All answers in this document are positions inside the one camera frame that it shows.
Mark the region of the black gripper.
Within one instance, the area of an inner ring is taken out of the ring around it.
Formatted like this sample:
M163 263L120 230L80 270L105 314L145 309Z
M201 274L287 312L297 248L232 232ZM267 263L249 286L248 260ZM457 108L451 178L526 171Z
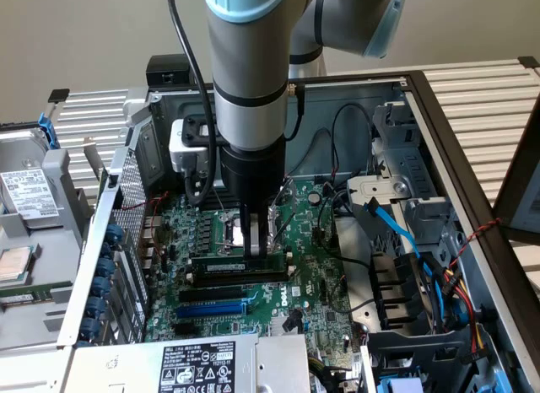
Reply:
M285 154L284 140L258 151L242 151L230 145L220 149L221 178L240 202L245 257L267 255L268 203L283 182Z

